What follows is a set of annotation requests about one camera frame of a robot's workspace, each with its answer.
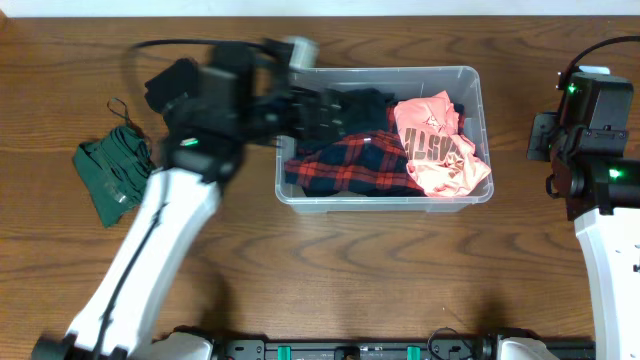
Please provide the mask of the red plaid flannel shirt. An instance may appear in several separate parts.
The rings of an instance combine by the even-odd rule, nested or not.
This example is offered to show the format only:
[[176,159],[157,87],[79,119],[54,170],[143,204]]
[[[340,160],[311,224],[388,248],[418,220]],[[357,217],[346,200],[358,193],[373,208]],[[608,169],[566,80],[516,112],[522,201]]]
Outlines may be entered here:
[[424,191],[408,174],[408,162],[397,134],[394,108],[386,108],[385,130],[348,135],[312,150],[296,147],[284,163],[284,181],[301,187],[307,197],[351,192],[367,197],[422,197]]

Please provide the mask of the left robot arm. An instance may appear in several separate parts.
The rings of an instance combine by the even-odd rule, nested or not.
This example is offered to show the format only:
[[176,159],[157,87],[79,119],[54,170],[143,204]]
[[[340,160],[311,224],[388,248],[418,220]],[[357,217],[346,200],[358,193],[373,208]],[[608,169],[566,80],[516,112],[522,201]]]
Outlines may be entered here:
[[146,85],[168,128],[162,161],[104,279],[59,341],[40,338],[35,359],[213,359],[214,340],[179,330],[153,336],[159,311],[193,241],[215,215],[249,144],[277,136],[336,140],[328,95],[294,87],[316,44],[212,40],[205,63],[182,58]]

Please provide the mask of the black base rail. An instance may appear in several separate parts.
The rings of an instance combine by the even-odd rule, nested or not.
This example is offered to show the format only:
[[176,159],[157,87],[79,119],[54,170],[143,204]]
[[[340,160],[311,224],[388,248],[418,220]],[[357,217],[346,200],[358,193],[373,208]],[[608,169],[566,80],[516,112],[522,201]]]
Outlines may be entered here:
[[290,340],[213,338],[178,327],[139,354],[141,359],[203,360],[426,360],[426,359],[594,359],[596,345],[586,338],[541,338],[532,331],[501,329],[463,335],[440,328],[416,341]]

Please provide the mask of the clear plastic storage bin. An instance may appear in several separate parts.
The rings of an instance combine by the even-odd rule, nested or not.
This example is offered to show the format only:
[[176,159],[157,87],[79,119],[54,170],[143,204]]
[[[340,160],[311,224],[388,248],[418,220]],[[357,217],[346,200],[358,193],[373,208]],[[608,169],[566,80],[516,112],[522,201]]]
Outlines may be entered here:
[[[464,106],[464,135],[475,144],[475,154],[490,165],[484,107],[479,74],[469,66],[399,68],[314,68],[291,76],[295,86],[311,90],[349,91],[375,88],[392,93],[398,100],[433,96],[441,91]],[[308,197],[301,187],[285,181],[285,162],[295,154],[296,140],[277,139],[275,195],[298,213],[336,211],[424,211],[458,212],[469,205],[482,204],[494,193],[492,176],[483,179],[466,197],[366,197],[340,192],[328,197]]]

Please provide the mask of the black garment with tape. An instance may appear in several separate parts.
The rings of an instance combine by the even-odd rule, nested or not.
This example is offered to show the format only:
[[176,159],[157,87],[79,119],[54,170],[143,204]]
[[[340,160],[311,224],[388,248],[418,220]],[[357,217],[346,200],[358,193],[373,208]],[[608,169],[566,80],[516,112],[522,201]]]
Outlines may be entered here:
[[182,99],[199,93],[198,64],[190,58],[176,60],[171,66],[144,83],[144,98],[150,109],[163,114]]

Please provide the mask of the pink garment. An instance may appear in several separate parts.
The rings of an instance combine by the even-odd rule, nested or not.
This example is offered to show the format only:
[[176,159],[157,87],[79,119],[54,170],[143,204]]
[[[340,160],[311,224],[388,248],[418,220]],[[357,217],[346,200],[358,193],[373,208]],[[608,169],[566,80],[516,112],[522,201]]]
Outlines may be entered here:
[[462,133],[463,117],[447,92],[394,107],[407,173],[428,197],[464,197],[490,174]]

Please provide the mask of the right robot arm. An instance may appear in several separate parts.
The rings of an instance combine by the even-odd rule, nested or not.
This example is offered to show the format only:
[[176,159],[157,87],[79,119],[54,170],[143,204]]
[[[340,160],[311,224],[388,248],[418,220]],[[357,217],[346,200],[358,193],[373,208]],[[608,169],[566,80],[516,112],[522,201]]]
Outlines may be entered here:
[[534,117],[527,157],[551,165],[588,273],[599,359],[639,356],[639,163],[624,155],[632,83],[606,68],[560,77],[555,112]]

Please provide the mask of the dark navy garment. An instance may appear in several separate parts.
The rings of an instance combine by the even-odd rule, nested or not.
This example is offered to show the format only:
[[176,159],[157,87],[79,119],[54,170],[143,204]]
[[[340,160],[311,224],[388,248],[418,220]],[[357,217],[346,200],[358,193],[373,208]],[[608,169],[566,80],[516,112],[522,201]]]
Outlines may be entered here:
[[[341,119],[346,130],[346,135],[339,140],[350,135],[389,129],[387,108],[396,102],[394,93],[381,92],[375,88],[338,92],[341,93]],[[311,154],[335,142],[297,140],[296,152]]]

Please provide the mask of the green garment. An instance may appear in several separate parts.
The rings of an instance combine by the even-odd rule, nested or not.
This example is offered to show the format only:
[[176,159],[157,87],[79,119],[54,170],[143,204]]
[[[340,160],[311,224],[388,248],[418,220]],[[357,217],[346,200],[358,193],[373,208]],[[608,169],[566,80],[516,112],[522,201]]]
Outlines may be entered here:
[[127,104],[112,98],[107,108],[122,123],[99,140],[79,144],[72,158],[105,228],[141,204],[155,170],[149,140],[131,120]]

